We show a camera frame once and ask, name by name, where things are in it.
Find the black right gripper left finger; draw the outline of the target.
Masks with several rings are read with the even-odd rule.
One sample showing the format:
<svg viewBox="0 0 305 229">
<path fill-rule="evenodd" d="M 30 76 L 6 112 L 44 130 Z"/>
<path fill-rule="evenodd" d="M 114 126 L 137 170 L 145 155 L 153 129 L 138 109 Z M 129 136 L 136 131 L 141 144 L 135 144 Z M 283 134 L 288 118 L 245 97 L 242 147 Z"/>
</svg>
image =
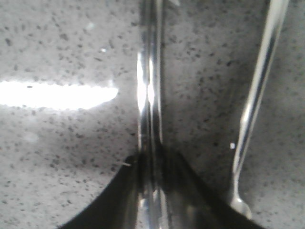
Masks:
<svg viewBox="0 0 305 229">
<path fill-rule="evenodd" d="M 138 161 L 128 156 L 104 191 L 61 229 L 134 229 L 138 212 Z"/>
</svg>

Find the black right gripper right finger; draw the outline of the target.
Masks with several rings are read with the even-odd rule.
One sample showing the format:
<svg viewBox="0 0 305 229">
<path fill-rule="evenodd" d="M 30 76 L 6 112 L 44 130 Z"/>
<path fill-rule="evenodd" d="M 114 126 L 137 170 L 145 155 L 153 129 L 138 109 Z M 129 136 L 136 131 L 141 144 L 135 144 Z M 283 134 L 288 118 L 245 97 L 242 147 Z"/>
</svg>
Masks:
<svg viewBox="0 0 305 229">
<path fill-rule="evenodd" d="M 178 152 L 157 146 L 160 229 L 259 229 L 226 204 Z"/>
</svg>

